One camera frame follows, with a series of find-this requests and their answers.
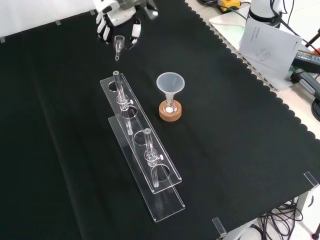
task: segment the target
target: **test tube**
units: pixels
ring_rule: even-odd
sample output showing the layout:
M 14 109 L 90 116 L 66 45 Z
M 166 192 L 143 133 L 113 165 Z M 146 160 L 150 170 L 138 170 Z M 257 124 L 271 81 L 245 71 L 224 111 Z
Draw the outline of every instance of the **test tube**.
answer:
M 114 78 L 116 90 L 118 92 L 119 101 L 122 103 L 123 101 L 126 100 L 126 98 L 125 98 L 125 94 L 124 94 L 124 89 L 122 88 L 122 84 L 119 79 L 119 71 L 113 72 L 113 78 Z
M 151 129 L 146 128 L 143 130 L 143 133 L 144 133 L 144 139 L 145 139 L 145 145 L 146 145 L 145 157 L 148 161 L 148 165 L 151 168 L 152 184 L 155 188 L 157 188 L 159 187 L 158 172 L 157 172 L 158 155 L 156 154 L 156 151 L 154 150 L 154 145 L 152 143 Z
M 126 111 L 128 109 L 128 96 L 124 94 L 124 89 L 119 79 L 119 71 L 113 72 L 113 78 L 116 86 L 116 91 L 118 92 L 116 101 L 120 105 L 120 109 L 122 111 Z
M 151 138 L 151 129 L 146 128 L 143 130 L 143 133 L 144 133 L 144 138 L 145 138 L 147 156 L 151 160 L 152 157 L 155 155 L 154 146 L 153 146 L 152 138 Z
M 129 113 L 128 113 L 129 111 L 132 111 L 132 114 L 134 115 L 133 110 L 127 110 L 127 111 L 123 111 L 123 116 L 124 116 L 125 126 L 126 126 L 126 130 L 128 132 L 128 135 L 132 135 L 133 131 L 132 131 L 132 127 L 131 127 L 131 121 L 129 118 Z

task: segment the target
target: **floor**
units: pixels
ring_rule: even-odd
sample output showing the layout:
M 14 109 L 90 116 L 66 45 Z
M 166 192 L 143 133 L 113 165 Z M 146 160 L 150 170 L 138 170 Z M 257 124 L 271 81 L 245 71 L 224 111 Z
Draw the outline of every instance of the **floor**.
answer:
M 293 230 L 291 240 L 309 240 L 311 234 L 314 233 L 320 223 L 320 187 L 316 188 L 313 192 L 314 201 L 313 204 L 305 208 L 302 212 L 303 221 L 295 223 L 295 228 Z M 255 225 L 261 227 L 258 221 L 254 222 Z M 279 224 L 279 229 L 285 234 L 287 233 L 287 228 Z M 267 225 L 267 232 L 272 238 L 272 240 L 281 240 L 281 236 L 273 229 L 271 221 Z M 241 236 L 240 240 L 260 240 L 260 233 L 254 228 L 248 228 L 248 230 Z

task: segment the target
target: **plastic funnel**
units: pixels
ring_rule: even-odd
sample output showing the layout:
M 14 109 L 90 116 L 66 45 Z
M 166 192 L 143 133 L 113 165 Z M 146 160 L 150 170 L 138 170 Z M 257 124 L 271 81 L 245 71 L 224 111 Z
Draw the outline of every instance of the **plastic funnel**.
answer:
M 164 92 L 166 97 L 164 110 L 167 113 L 175 112 L 177 110 L 177 106 L 174 102 L 174 95 L 184 89 L 184 78 L 175 72 L 165 72 L 157 78 L 156 85 L 162 92 Z

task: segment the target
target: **black tablecloth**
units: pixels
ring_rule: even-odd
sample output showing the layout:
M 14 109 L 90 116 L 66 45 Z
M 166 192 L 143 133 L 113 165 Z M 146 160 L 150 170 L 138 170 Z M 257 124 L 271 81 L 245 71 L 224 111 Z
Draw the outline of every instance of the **black tablecloth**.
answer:
M 115 63 L 89 12 L 0 44 L 1 239 L 216 239 L 320 180 L 320 143 L 182 0 L 158 0 Z M 129 30 L 129 25 L 120 31 Z M 185 210 L 154 223 L 108 123 L 100 80 L 124 73 L 182 177 Z M 176 122 L 156 79 L 184 77 Z

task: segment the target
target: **acrylic test tube rack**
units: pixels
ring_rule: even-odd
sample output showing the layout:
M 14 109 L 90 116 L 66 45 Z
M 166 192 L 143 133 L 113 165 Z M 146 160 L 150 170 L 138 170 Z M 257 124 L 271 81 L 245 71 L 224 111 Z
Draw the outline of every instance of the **acrylic test tube rack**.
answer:
M 182 179 L 125 76 L 114 71 L 100 83 L 115 114 L 109 123 L 153 220 L 183 210 L 185 205 L 175 188 Z

